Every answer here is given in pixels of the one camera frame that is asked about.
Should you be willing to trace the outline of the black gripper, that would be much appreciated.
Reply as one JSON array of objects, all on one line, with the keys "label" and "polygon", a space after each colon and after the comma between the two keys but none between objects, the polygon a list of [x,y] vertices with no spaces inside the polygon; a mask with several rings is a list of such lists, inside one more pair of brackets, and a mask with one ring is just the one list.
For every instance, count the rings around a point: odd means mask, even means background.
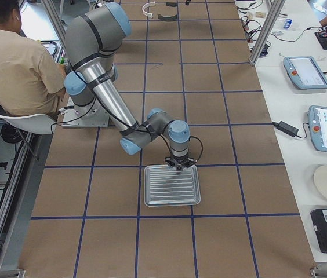
[{"label": "black gripper", "polygon": [[191,167],[194,165],[194,159],[193,158],[183,158],[179,159],[176,157],[166,157],[165,163],[174,168],[176,171],[184,171],[185,168]]}]

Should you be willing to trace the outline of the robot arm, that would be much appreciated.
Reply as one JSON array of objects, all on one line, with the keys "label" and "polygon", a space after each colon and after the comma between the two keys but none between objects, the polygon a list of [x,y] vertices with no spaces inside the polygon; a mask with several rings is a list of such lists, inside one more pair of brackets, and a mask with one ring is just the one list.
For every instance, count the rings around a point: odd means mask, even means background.
[{"label": "robot arm", "polygon": [[158,136],[164,136],[170,152],[165,163],[182,171],[197,162],[188,155],[188,124],[159,108],[152,109],[147,120],[139,123],[113,83],[117,76],[114,54],[130,33],[131,25],[123,8],[109,2],[76,17],[67,27],[64,46],[68,60],[75,77],[89,88],[118,128],[126,153],[134,155]]}]

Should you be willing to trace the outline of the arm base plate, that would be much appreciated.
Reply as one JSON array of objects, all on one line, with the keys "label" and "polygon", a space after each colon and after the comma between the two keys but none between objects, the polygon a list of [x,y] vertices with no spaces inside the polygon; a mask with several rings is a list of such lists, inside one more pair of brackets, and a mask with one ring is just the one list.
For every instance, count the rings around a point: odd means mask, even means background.
[{"label": "arm base plate", "polygon": [[72,108],[64,111],[64,117],[61,120],[63,128],[108,127],[109,114],[97,100],[93,100],[84,107],[79,107],[74,105],[71,97],[69,97],[67,105],[72,106]]}]

